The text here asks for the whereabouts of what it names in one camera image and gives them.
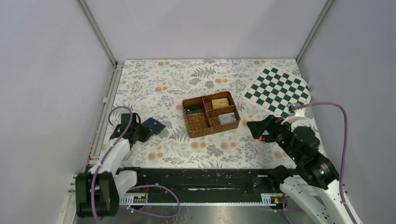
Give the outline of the blue leather card holder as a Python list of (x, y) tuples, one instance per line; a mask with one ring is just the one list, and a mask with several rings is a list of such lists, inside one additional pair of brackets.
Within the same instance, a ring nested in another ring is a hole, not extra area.
[(147, 120), (145, 120), (142, 123), (143, 126), (149, 127), (150, 130), (155, 133), (155, 134), (159, 134), (160, 132), (162, 132), (166, 125), (164, 125), (163, 123), (161, 123), (160, 121), (150, 117)]

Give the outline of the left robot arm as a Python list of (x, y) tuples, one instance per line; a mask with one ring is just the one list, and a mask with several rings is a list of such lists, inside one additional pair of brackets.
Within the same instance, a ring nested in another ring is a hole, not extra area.
[(145, 180), (134, 171), (117, 170), (132, 146), (146, 142), (152, 135), (149, 127), (141, 124), (137, 113), (124, 113), (109, 138), (109, 148), (88, 172), (75, 180), (76, 214), (78, 217), (113, 217), (120, 206), (120, 198), (131, 189), (144, 188)]

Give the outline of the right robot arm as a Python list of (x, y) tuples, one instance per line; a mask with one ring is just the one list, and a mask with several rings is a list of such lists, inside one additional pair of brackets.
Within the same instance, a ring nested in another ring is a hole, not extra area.
[(314, 198), (283, 165), (270, 171), (270, 190), (282, 191), (292, 198), (317, 224), (362, 223), (346, 198), (341, 177), (333, 163), (319, 152), (319, 139), (310, 127), (292, 129), (285, 119), (273, 115), (262, 121), (249, 121), (247, 127), (254, 139), (277, 143), (294, 161), (298, 176), (321, 200)]

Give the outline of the grey card stack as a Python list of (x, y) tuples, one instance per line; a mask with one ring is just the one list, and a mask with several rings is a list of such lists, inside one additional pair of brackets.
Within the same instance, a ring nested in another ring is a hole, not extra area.
[(235, 115), (234, 112), (230, 112), (230, 113), (225, 113), (225, 114), (220, 114), (218, 116), (218, 121), (221, 125), (225, 125), (225, 124), (229, 124), (229, 123), (233, 123), (236, 122), (238, 119)]

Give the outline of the tan card box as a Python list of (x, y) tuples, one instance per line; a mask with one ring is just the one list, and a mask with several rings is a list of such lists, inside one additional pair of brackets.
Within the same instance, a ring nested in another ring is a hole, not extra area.
[(218, 98), (218, 99), (213, 99), (212, 100), (212, 108), (213, 109), (219, 109), (219, 108), (225, 108), (228, 107), (229, 101), (228, 98)]

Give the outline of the green white chessboard mat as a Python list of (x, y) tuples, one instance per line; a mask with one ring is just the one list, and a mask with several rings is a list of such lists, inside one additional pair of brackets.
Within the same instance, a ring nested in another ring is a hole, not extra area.
[(246, 86), (241, 98), (267, 113), (286, 118), (289, 104), (307, 104), (311, 101), (311, 94), (304, 79), (268, 64)]

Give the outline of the floral table mat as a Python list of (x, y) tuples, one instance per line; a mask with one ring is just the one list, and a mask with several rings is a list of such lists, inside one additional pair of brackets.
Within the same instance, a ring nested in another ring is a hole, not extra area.
[(294, 168), (276, 143), (254, 139), (247, 123), (286, 117), (287, 104), (309, 99), (294, 59), (126, 60), (95, 155), (105, 154), (121, 115), (132, 110), (165, 129), (137, 142), (124, 167)]

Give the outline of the woven wicker divided basket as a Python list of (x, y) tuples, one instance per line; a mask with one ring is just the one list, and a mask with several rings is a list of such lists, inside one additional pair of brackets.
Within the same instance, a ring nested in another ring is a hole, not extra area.
[[(218, 98), (228, 98), (229, 106), (225, 108), (213, 109), (212, 100)], [(186, 107), (189, 105), (202, 105), (203, 113), (194, 116), (186, 114)], [(215, 133), (225, 132), (238, 128), (241, 121), (236, 103), (231, 92), (222, 91), (210, 95), (184, 99), (182, 101), (183, 113), (186, 122), (187, 132), (190, 138), (197, 138)], [(221, 125), (218, 121), (220, 114), (234, 112), (237, 121), (225, 125)]]

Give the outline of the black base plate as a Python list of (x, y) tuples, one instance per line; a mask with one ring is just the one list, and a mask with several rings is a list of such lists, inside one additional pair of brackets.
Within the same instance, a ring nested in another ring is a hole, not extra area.
[(262, 195), (279, 194), (280, 184), (295, 175), (295, 169), (156, 169), (126, 167), (116, 171), (137, 175), (137, 186), (148, 193), (131, 203), (166, 205), (261, 203)]

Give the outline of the aluminium frame rail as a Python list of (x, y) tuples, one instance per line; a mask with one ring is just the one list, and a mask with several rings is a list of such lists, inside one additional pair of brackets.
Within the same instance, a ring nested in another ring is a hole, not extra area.
[[(156, 60), (125, 60), (116, 67), (114, 79), (111, 81), (110, 102), (105, 104), (84, 172), (88, 172), (106, 153), (109, 148), (109, 138), (115, 130), (110, 123), (119, 124), (121, 115), (126, 112), (120, 109), (110, 115), (111, 109), (117, 106), (127, 106), (131, 110), (146, 112), (144, 119), (147, 119), (149, 114), (156, 115), (153, 109), (161, 94), (155, 93), (155, 88), (161, 88), (162, 82), (154, 81), (154, 78), (162, 72), (168, 72), (168, 67), (164, 66), (163, 62), (157, 65)], [(118, 169), (146, 167), (154, 163), (157, 159), (157, 153), (154, 150), (158, 147), (155, 140), (147, 143), (137, 141), (123, 158)]]

